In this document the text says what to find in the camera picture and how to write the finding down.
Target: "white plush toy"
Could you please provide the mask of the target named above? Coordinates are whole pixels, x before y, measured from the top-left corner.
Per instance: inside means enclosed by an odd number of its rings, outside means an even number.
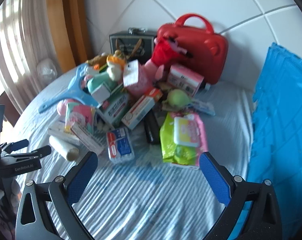
[[[107,73],[112,81],[120,81],[123,77],[123,69],[127,64],[126,60],[122,57],[120,50],[116,50],[114,56],[107,57]]]

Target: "curtain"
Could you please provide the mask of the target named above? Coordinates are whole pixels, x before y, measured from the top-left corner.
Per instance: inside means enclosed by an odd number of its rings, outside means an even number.
[[[4,0],[0,6],[0,95],[5,91],[20,114],[46,86],[37,65],[47,58],[58,66],[46,0]]]

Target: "metal screw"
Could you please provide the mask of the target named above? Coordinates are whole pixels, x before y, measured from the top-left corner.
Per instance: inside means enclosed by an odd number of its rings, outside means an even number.
[[[29,179],[26,183],[27,186],[31,186],[33,184],[33,180],[32,179]]]
[[[272,182],[269,180],[269,179],[266,179],[264,181],[264,184],[268,185],[268,186],[271,186]]]
[[[241,182],[242,181],[242,178],[240,176],[234,176],[234,180],[236,182]]]
[[[57,176],[54,180],[55,182],[61,182],[63,181],[63,176]]]

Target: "red case handle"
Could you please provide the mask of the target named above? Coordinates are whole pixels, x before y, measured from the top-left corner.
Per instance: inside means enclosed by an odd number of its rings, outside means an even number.
[[[199,14],[195,14],[195,13],[187,13],[187,14],[182,15],[181,17],[179,17],[176,20],[175,25],[177,25],[179,27],[182,27],[184,25],[184,23],[186,22],[186,20],[191,18],[191,17],[200,18],[205,23],[207,33],[208,34],[214,34],[214,29],[213,29],[211,23],[206,18],[202,17]]]

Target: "white tiled wall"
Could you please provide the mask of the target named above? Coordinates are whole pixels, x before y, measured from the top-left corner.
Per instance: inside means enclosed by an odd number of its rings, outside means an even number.
[[[224,80],[254,90],[273,41],[302,57],[302,13],[293,0],[85,0],[85,6],[95,54],[110,51],[111,33],[129,27],[157,30],[195,12],[229,40]],[[187,24],[203,27],[194,18]]]

